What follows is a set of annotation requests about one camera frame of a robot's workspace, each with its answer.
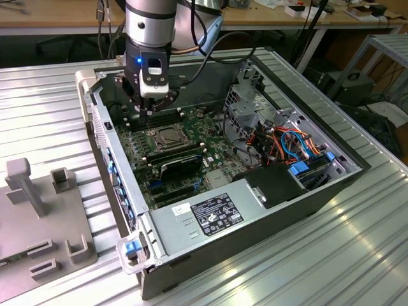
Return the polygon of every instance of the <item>power supply label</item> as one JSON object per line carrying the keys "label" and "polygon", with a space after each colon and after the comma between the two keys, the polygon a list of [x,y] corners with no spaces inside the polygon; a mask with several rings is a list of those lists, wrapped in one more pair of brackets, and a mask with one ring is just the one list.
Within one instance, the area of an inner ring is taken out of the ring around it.
{"label": "power supply label", "polygon": [[227,193],[191,205],[191,210],[206,236],[212,236],[244,221]]}

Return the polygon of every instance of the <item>blue connector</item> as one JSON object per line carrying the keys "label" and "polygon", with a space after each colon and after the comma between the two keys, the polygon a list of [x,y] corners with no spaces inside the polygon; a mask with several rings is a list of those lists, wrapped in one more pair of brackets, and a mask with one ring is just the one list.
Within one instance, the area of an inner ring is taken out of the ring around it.
{"label": "blue connector", "polygon": [[334,159],[336,158],[336,157],[334,156],[334,154],[331,153],[331,152],[327,152],[326,156],[327,156],[327,158],[329,159],[329,161],[334,161]]}
{"label": "blue connector", "polygon": [[126,242],[126,256],[131,256],[132,254],[136,253],[137,251],[140,251],[143,247],[140,244],[140,241],[138,240],[133,240]]}
{"label": "blue connector", "polygon": [[294,175],[298,175],[302,172],[309,170],[309,167],[305,164],[304,161],[299,161],[297,163],[293,163],[289,168]]}
{"label": "blue connector", "polygon": [[108,172],[112,173],[113,172],[113,161],[110,161],[108,164]]}

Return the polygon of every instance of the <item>metal shelf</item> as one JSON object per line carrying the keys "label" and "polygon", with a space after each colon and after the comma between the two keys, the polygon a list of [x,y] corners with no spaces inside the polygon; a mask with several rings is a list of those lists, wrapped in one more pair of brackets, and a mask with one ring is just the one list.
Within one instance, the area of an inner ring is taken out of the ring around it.
{"label": "metal shelf", "polygon": [[368,75],[370,73],[371,69],[374,67],[374,64],[383,54],[387,55],[403,67],[408,68],[408,35],[369,35],[361,44],[354,56],[351,58],[343,73],[334,83],[333,87],[328,93],[329,98],[333,98],[336,95],[341,85],[350,75],[351,70],[357,65],[361,57],[365,54],[368,47],[374,47],[377,49],[377,51],[363,68],[362,72],[364,74]]}
{"label": "metal shelf", "polygon": [[[116,63],[0,70],[0,164],[13,148],[13,154],[36,156],[33,175],[57,164],[75,170],[99,255],[95,264],[3,305],[407,305],[407,167],[276,53],[258,49],[256,55],[372,169],[315,215],[147,302],[140,299],[136,277],[122,272],[115,252],[119,234],[73,78],[77,70]],[[265,85],[280,106],[288,105],[273,85]]]}

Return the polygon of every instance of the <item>wire bundle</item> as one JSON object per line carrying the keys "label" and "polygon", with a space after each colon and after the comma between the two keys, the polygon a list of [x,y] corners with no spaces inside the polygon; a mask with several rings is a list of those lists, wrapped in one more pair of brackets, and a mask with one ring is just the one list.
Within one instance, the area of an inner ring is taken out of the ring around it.
{"label": "wire bundle", "polygon": [[272,154],[275,150],[276,153],[274,158],[279,158],[286,164],[290,164],[295,161],[301,161],[301,158],[296,153],[291,151],[291,144],[293,141],[292,136],[294,136],[299,141],[299,144],[302,146],[307,155],[313,157],[320,154],[320,151],[313,144],[311,137],[307,133],[304,133],[299,129],[289,129],[283,126],[279,126],[275,127],[272,130],[271,135],[266,136],[267,138],[273,140],[273,145],[269,153],[270,157],[273,157]]}

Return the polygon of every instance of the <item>gray plastic clip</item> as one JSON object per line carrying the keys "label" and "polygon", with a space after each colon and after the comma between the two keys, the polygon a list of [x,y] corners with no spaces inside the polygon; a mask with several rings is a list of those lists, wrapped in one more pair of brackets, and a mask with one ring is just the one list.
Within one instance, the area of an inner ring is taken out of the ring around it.
{"label": "gray plastic clip", "polygon": [[6,168],[7,177],[11,185],[13,186],[15,185],[15,183],[18,183],[25,196],[33,206],[35,212],[37,213],[37,216],[39,218],[45,216],[46,213],[43,206],[44,203],[40,198],[40,194],[38,193],[36,186],[34,186],[33,182],[31,182],[31,179],[29,178],[29,176],[31,175],[31,168],[28,160],[26,158],[19,158],[8,161],[6,163]]}
{"label": "gray plastic clip", "polygon": [[50,172],[52,185],[56,193],[63,193],[72,188],[72,183],[66,168],[59,168]]}
{"label": "gray plastic clip", "polygon": [[74,250],[69,241],[65,240],[66,253],[68,255],[69,260],[73,264],[77,264],[88,259],[89,256],[92,254],[92,249],[89,248],[85,235],[81,235],[81,239],[82,249],[79,250]]}
{"label": "gray plastic clip", "polygon": [[38,265],[31,266],[29,269],[31,278],[37,281],[58,271],[59,264],[55,258],[52,258],[50,260],[43,261]]}
{"label": "gray plastic clip", "polygon": [[32,245],[30,247],[27,247],[27,255],[31,258],[37,258],[42,255],[45,255],[49,252],[54,251],[57,248],[57,246],[53,243],[51,239],[47,239],[45,241],[42,241],[36,245]]}

